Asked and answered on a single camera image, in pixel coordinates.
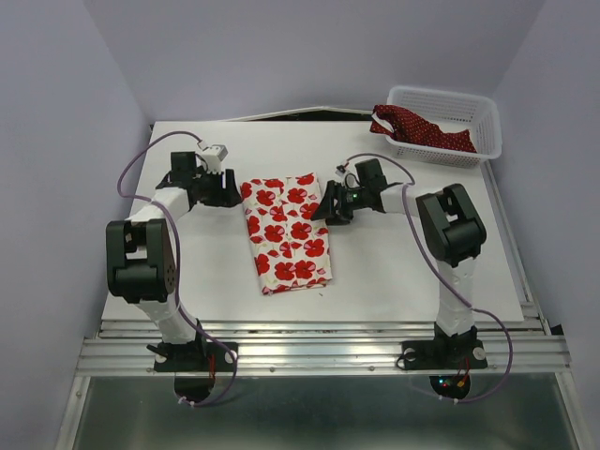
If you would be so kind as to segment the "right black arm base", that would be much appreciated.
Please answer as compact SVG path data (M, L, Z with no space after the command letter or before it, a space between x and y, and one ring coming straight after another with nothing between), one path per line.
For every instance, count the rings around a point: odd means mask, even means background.
M460 402L470 393L471 372L487 368L488 360L480 340L458 347L439 339L408 340L401 343L395 366L408 372L430 371L434 393Z

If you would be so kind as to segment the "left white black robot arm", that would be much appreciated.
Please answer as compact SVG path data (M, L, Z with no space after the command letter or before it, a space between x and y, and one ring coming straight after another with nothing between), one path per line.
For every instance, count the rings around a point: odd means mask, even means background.
M137 213L106 227L109 291L157 327L160 341L147 347L155 357L156 372L234 371L237 344L209 338L179 298L175 252L180 240L174 228L198 204L232 208L241 203L234 171L221 167L227 155L222 144L201 153L173 152L171 168L153 198Z

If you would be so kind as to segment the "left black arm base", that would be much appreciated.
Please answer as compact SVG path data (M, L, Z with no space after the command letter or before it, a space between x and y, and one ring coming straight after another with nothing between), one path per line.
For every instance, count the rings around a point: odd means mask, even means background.
M239 351L235 341L205 341L198 335L185 344L160 341L146 349L154 356L156 373L173 375L173 391L180 404L214 406L233 387Z

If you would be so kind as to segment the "white red poppy skirt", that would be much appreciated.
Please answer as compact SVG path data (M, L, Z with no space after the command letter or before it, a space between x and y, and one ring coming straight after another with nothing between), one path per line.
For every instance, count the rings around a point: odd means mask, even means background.
M322 199L316 173L253 178L240 191L262 294L324 287L333 280L328 227L311 218Z

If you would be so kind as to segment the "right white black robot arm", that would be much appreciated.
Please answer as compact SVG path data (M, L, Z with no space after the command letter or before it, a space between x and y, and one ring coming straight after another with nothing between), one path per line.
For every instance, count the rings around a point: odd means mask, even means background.
M486 368L488 363L474 324L473 273L487 231L461 184L430 193L412 191L415 181L390 183L373 154L337 168L341 179L330 180L313 221L348 225L355 211L370 209L402 214L426 265L439 281L439 307L430 340L405 340L397 367L407 371Z

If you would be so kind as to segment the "dark red dotted skirt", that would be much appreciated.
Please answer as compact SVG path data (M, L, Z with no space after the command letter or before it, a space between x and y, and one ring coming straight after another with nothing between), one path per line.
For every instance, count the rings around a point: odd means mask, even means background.
M415 144L465 153L475 153L469 130L444 132L420 115L395 105L375 105L370 132L399 143Z

